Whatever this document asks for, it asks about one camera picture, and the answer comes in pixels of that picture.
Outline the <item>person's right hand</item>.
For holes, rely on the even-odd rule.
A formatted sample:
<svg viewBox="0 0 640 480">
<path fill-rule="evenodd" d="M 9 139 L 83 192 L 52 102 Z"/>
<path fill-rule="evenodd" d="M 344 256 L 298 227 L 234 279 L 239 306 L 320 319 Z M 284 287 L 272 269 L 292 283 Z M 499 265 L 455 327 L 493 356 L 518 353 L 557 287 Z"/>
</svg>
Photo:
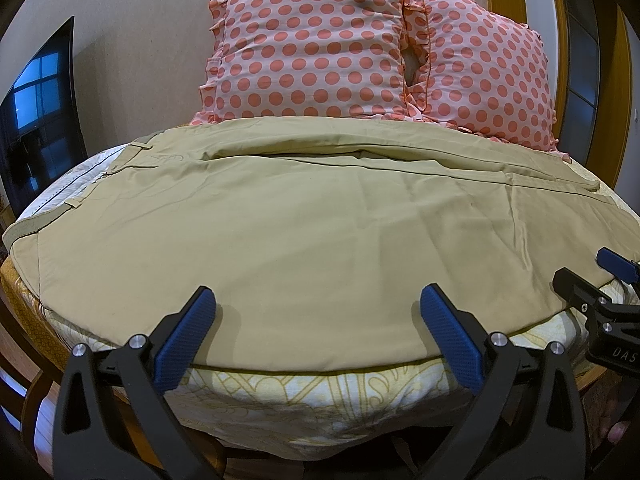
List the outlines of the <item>person's right hand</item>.
<svg viewBox="0 0 640 480">
<path fill-rule="evenodd" d="M 602 440 L 608 441 L 612 444 L 617 444 L 623 439 L 624 434 L 629 427 L 629 422 L 611 422 L 610 420 L 604 420 L 600 427 L 600 437 Z"/>
</svg>

